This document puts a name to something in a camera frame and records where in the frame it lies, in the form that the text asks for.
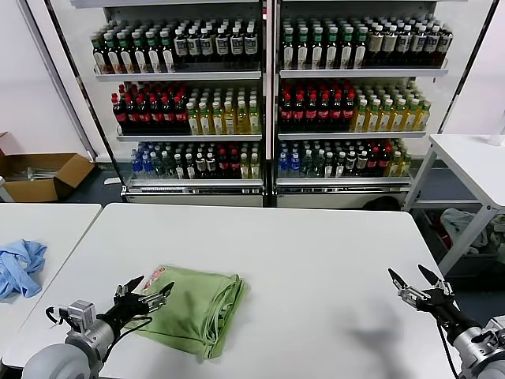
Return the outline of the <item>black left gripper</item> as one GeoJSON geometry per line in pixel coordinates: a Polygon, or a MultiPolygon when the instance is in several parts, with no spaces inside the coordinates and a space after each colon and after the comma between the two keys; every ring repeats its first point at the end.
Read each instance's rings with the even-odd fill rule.
{"type": "Polygon", "coordinates": [[[152,313],[166,305],[174,282],[168,283],[159,292],[141,295],[135,292],[144,276],[118,285],[114,293],[114,306],[104,314],[104,321],[113,331],[121,331],[134,317],[152,313]]]}

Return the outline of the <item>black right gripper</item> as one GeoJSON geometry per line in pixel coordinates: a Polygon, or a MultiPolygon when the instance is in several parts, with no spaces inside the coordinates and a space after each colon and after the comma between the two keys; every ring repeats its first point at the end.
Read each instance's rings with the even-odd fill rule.
{"type": "Polygon", "coordinates": [[[444,328],[456,328],[466,324],[466,317],[456,307],[451,284],[439,278],[433,271],[423,265],[417,266],[422,276],[434,289],[424,292],[409,286],[392,268],[387,271],[393,285],[398,290],[398,297],[410,306],[417,306],[421,301],[421,311],[431,314],[444,328]]]}

